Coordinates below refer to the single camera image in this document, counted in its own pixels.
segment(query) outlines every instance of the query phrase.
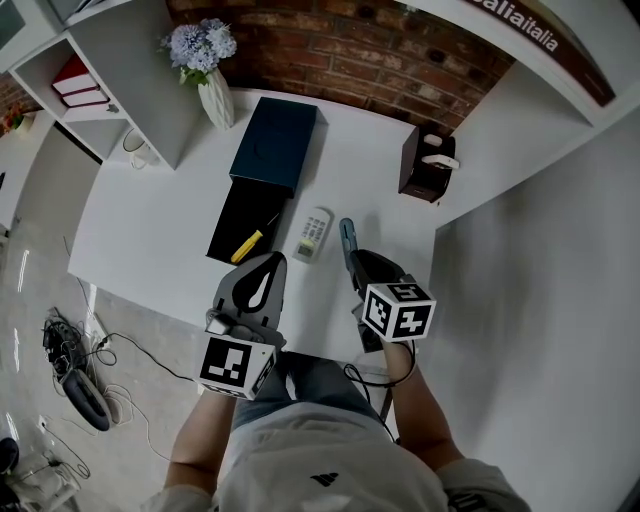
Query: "brick wall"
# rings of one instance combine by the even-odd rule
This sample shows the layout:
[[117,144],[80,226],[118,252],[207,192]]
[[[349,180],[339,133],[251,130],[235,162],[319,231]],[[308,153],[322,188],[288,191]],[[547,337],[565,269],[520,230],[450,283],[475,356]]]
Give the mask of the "brick wall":
[[167,0],[176,24],[218,17],[238,52],[230,86],[345,103],[449,134],[513,59],[393,0]]
[[42,109],[9,73],[4,73],[0,75],[0,121],[16,103],[21,103],[26,112]]

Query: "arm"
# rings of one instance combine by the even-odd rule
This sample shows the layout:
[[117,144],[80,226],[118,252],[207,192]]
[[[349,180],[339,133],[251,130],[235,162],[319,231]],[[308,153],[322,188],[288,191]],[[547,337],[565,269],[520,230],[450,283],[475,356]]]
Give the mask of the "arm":
[[[402,379],[411,368],[411,357],[397,343],[383,343],[391,380]],[[446,418],[422,374],[413,375],[392,389],[396,423],[403,448],[416,455],[433,471],[464,459],[453,439]]]
[[186,484],[213,495],[235,406],[235,398],[203,393],[173,445],[165,489]]

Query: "logo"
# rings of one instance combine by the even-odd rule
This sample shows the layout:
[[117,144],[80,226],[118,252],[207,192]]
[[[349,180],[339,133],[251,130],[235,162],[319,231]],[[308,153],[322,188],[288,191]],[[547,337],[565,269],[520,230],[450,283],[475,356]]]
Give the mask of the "logo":
[[323,487],[329,487],[333,482],[336,481],[336,478],[338,478],[338,476],[338,473],[329,473],[328,475],[314,475],[309,478],[312,478]]

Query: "white vase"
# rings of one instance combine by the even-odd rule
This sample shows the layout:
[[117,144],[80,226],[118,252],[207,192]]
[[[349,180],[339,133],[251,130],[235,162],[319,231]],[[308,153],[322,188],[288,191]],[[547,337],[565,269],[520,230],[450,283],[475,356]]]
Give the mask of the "white vase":
[[207,75],[207,85],[198,84],[202,106],[211,122],[222,130],[233,126],[233,98],[218,68]]

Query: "handle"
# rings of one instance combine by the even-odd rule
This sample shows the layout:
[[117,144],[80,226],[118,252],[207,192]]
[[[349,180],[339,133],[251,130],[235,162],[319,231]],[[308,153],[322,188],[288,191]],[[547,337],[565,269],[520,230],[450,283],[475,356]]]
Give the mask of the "handle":
[[240,249],[233,253],[231,256],[231,263],[238,263],[242,258],[244,258],[247,253],[253,249],[253,246],[256,245],[258,240],[262,238],[262,233],[260,231],[256,231],[249,239],[242,244]]

